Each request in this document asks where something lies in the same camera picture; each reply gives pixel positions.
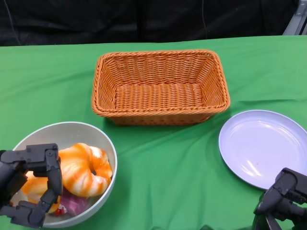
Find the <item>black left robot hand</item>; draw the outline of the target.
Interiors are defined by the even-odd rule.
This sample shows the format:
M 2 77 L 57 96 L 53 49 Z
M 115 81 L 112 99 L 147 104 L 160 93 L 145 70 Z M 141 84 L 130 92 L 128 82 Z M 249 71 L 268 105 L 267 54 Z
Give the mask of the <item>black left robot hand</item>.
M 47 179 L 47 190 L 37 204 L 20 201 L 11 204 L 12 197 L 27 182 L 26 173 Z M 12 224 L 39 229 L 45 215 L 58 202 L 63 191 L 58 146 L 55 143 L 28 145 L 24 150 L 0 152 L 0 214 Z

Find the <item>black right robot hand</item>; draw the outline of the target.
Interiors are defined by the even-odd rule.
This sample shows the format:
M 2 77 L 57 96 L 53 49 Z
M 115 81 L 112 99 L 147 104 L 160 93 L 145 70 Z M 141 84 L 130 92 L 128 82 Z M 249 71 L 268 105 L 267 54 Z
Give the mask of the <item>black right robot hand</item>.
M 275 183 L 259 198 L 254 210 L 253 230 L 280 230 L 278 220 L 293 222 L 294 230 L 307 228 L 307 177 L 283 168 Z

